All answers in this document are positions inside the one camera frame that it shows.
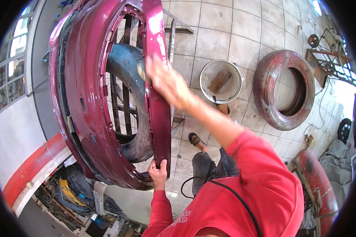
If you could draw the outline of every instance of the wooden block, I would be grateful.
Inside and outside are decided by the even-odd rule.
[[[231,76],[232,73],[228,72],[226,69],[222,69],[209,85],[209,90],[214,94],[218,93]]]

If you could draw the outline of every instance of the white wall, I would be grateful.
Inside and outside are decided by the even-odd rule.
[[[23,96],[0,113],[0,188],[46,139],[33,96]]]

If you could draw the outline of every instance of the window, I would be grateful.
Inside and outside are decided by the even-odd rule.
[[[25,95],[25,50],[34,6],[26,7],[0,48],[0,111]]]

